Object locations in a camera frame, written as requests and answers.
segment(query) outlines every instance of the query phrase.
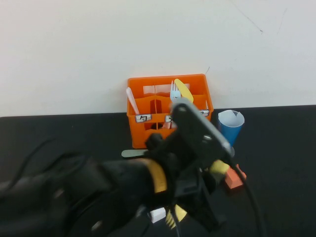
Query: plastic fork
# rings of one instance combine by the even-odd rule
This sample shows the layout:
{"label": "plastic fork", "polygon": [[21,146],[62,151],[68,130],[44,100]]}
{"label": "plastic fork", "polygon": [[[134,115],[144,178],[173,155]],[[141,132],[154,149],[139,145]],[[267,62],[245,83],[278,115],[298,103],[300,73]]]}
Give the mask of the plastic fork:
{"label": "plastic fork", "polygon": [[177,85],[172,81],[170,89],[170,99],[174,102],[177,98],[181,97],[181,92],[179,91]]}
{"label": "plastic fork", "polygon": [[[179,91],[177,85],[172,81],[171,82],[171,87],[170,87],[170,99],[172,102],[174,102],[177,98],[181,97],[181,92]],[[163,124],[163,128],[170,128],[171,123],[170,122],[165,122]]]}

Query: black tabletop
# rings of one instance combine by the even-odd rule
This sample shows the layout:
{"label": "black tabletop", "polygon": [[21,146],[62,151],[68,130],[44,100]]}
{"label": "black tabletop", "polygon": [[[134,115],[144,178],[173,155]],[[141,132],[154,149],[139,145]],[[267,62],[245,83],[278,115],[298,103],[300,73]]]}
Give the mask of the black tabletop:
{"label": "black tabletop", "polygon": [[[316,232],[316,106],[235,109],[245,117],[234,144],[236,162],[261,205],[269,236],[314,236]],[[217,114],[212,114],[216,123]],[[126,114],[0,118],[0,182],[10,179],[23,157],[47,137],[56,141],[39,151],[27,173],[43,169],[66,150],[79,150],[97,160],[121,159],[131,149]],[[210,235],[190,217],[181,222],[183,236],[257,236],[254,215],[244,190],[212,194],[216,213],[226,225]],[[143,220],[132,220],[113,236],[139,236]],[[145,236],[175,236],[163,221]]]}

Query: orange foam block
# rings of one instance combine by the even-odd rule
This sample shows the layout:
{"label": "orange foam block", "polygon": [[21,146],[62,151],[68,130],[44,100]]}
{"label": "orange foam block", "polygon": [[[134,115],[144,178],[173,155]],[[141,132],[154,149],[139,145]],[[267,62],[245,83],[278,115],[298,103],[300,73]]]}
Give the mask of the orange foam block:
{"label": "orange foam block", "polygon": [[[242,171],[241,171],[241,173],[244,176],[244,178],[246,179],[246,177],[247,177],[246,174]],[[230,189],[233,189],[233,188],[236,188],[236,187],[239,187],[242,185],[241,179],[239,179],[237,173],[231,167],[226,172],[225,182]]]}

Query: blue paper cup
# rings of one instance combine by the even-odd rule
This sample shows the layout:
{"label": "blue paper cup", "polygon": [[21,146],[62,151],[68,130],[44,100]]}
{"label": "blue paper cup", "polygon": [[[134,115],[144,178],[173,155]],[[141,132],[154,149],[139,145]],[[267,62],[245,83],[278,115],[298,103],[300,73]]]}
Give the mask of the blue paper cup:
{"label": "blue paper cup", "polygon": [[245,123],[245,118],[240,112],[225,110],[218,114],[218,121],[220,132],[233,146],[242,125]]}

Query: orange crate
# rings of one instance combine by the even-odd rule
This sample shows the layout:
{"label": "orange crate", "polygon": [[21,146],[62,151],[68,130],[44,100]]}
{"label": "orange crate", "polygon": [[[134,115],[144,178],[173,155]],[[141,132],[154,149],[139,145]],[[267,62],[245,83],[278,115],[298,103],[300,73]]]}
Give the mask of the orange crate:
{"label": "orange crate", "polygon": [[139,115],[136,115],[127,100],[127,116],[133,148],[145,148],[145,142],[152,133],[160,133],[163,138],[166,138],[175,130],[157,129],[167,121],[170,115],[170,87],[171,82],[175,79],[189,85],[189,90],[194,98],[193,104],[202,111],[208,120],[211,119],[214,109],[204,74],[130,78],[128,87],[133,92],[139,110]]}

